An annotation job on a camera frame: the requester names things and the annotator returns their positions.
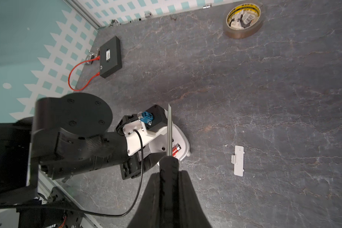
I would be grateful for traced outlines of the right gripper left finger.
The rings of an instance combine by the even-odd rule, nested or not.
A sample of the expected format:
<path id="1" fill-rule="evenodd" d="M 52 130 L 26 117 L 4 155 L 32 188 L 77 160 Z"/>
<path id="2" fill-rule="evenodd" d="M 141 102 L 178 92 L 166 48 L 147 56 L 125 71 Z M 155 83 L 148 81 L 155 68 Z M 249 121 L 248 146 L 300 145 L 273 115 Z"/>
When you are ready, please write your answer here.
<path id="1" fill-rule="evenodd" d="M 162 191 L 160 173 L 152 174 L 128 228 L 161 228 Z"/>

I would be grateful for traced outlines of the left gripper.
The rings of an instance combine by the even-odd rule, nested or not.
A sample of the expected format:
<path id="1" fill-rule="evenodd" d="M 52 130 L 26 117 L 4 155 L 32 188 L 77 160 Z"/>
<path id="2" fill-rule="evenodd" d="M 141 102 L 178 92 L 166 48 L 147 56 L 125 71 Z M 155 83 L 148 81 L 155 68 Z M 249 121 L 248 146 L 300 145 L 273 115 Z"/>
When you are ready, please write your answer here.
<path id="1" fill-rule="evenodd" d="M 160 159 L 166 155 L 165 150 L 150 150 L 148 154 L 141 155 L 141 150 L 150 147 L 158 135 L 147 135 L 147 125 L 139 121 L 136 114 L 124 116 L 117 125 L 115 131 L 125 137 L 126 154 L 128 159 L 120 165 L 122 179 L 137 178 L 141 172 L 146 172 L 153 168 Z"/>

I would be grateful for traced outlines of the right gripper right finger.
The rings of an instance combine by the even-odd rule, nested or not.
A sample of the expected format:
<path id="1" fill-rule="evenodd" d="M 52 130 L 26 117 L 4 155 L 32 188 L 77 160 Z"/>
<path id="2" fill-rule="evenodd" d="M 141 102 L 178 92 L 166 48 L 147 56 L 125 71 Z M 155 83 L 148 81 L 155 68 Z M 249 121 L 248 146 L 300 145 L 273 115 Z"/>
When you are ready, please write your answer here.
<path id="1" fill-rule="evenodd" d="M 180 227 L 211 228 L 187 171 L 179 172 L 178 185 Z"/>

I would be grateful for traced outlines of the white battery cover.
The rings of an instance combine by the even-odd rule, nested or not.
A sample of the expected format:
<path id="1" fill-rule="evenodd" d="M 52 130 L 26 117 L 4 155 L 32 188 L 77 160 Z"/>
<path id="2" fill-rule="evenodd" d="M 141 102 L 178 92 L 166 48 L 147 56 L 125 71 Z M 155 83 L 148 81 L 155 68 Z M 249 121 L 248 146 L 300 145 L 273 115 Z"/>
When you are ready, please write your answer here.
<path id="1" fill-rule="evenodd" d="M 234 165 L 234 175 L 243 177 L 244 175 L 244 147 L 235 146 L 235 152 L 231 156 L 231 163 Z"/>

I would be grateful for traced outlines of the white alarm clock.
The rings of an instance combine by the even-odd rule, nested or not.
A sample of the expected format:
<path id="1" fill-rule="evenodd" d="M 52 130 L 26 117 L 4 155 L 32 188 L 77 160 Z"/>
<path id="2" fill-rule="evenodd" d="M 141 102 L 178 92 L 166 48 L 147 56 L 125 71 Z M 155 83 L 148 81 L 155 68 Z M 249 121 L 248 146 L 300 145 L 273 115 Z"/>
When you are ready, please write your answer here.
<path id="1" fill-rule="evenodd" d="M 150 148 L 150 164 L 159 165 L 159 161 L 165 156 L 168 152 L 168 143 L 171 142 L 172 146 L 172 156 L 178 159 L 180 162 L 191 155 L 190 152 L 190 143 L 182 132 L 182 130 L 172 123 L 172 139 L 169 140 L 168 136 L 168 117 L 166 117 L 166 126 L 160 128 L 156 133 L 150 130 L 145 130 L 145 134 L 147 136 L 152 137 L 152 140 L 148 143 Z"/>

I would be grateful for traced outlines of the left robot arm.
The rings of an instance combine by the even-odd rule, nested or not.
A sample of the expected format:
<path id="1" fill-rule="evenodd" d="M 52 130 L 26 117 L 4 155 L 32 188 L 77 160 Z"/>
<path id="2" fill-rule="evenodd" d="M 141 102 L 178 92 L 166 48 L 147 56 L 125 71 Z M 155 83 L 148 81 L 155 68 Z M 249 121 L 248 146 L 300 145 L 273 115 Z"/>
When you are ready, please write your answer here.
<path id="1" fill-rule="evenodd" d="M 73 93 L 42 98 L 33 117 L 0 123 L 0 209 L 16 209 L 21 228 L 80 227 L 86 212 L 59 188 L 40 202 L 39 173 L 55 180 L 119 166 L 124 180 L 142 177 L 166 154 L 144 155 L 167 122 L 160 106 L 148 112 L 155 117 L 150 126 L 134 114 L 109 132 L 109 105 L 97 96 Z"/>

